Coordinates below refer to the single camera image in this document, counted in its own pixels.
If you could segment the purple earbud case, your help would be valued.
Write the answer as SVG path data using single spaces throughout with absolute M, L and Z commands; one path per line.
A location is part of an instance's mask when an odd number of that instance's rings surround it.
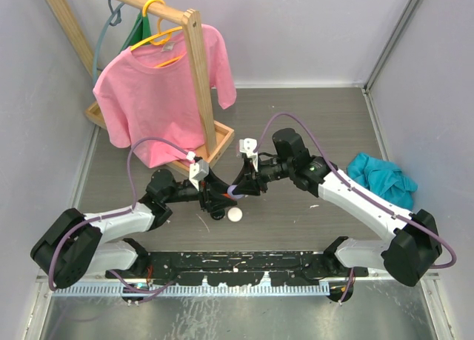
M 240 194 L 235 191 L 236 188 L 237 186 L 235 184 L 231 184 L 227 188 L 227 195 L 234 200 L 239 200 L 241 198 L 244 198 L 244 194 Z

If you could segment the black earbud case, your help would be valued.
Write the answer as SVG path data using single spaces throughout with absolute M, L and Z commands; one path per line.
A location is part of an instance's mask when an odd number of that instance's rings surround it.
M 225 210 L 217 210 L 210 214 L 211 218 L 214 220 L 221 220 L 226 216 Z

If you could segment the white earbud case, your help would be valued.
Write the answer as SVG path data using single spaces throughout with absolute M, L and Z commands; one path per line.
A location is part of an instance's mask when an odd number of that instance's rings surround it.
M 227 217 L 231 222 L 239 222 L 243 217 L 243 212 L 238 207 L 231 207 L 227 211 Z

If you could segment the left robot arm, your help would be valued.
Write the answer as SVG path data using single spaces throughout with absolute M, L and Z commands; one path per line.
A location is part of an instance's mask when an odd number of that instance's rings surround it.
M 30 257 L 56 289 L 93 273 L 123 270 L 132 278 L 145 276 L 150 256 L 131 234 L 162 226 L 172 215 L 170 203 L 197 201 L 213 219 L 222 219 L 225 210 L 237 204 L 228 188 L 211 170 L 200 181 L 182 182 L 169 170 L 157 170 L 133 206 L 89 215 L 76 208 L 65 210 L 33 246 Z

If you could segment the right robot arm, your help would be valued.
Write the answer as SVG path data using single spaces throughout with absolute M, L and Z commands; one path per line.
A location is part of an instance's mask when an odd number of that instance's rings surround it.
M 293 128 L 272 137 L 275 154 L 258 153 L 255 139 L 242 139 L 244 165 L 229 188 L 232 197 L 259 196 L 271 181 L 289 179 L 298 189 L 340 207 L 369 227 L 378 239 L 338 237 L 325 251 L 325 267 L 342 276 L 353 267 L 386 270 L 396 281 L 415 286 L 434 266 L 442 247 L 432 214 L 412 213 L 376 196 L 334 164 L 313 156 Z

